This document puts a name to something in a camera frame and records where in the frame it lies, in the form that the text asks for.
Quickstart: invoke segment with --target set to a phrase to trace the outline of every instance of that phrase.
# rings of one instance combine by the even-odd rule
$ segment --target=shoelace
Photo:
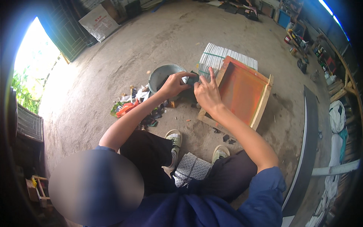
[[[176,145],[176,140],[172,139],[171,142],[173,143],[173,148],[177,147],[180,149],[180,147],[178,145]]]

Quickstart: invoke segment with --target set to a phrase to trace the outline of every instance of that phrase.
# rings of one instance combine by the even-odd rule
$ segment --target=orange plastic bag
[[[130,110],[132,110],[137,105],[139,105],[139,100],[138,99],[136,99],[136,101],[135,101],[134,104],[132,104],[130,102],[129,103],[125,103],[122,106],[122,109],[120,109],[120,111],[116,113],[116,116],[118,118],[124,116],[127,112],[129,112]]]

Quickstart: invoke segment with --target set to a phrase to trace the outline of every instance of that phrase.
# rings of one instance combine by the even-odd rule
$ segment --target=white sock
[[[173,167],[175,168],[177,160],[176,160],[176,152],[174,150],[171,150],[171,159],[172,159],[171,165],[168,166],[168,168],[173,168]]]

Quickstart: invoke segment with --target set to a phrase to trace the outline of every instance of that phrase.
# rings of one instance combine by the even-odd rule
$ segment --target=hand
[[[177,96],[180,92],[191,88],[190,85],[185,84],[182,81],[183,77],[194,77],[194,73],[178,72],[172,74],[165,81],[164,85],[160,88],[157,94],[160,94],[165,100]]]
[[[224,104],[219,94],[216,76],[214,75],[212,67],[209,67],[209,72],[211,73],[211,82],[208,83],[204,76],[199,76],[202,84],[198,82],[194,84],[194,94],[200,106],[210,115],[213,115]]]

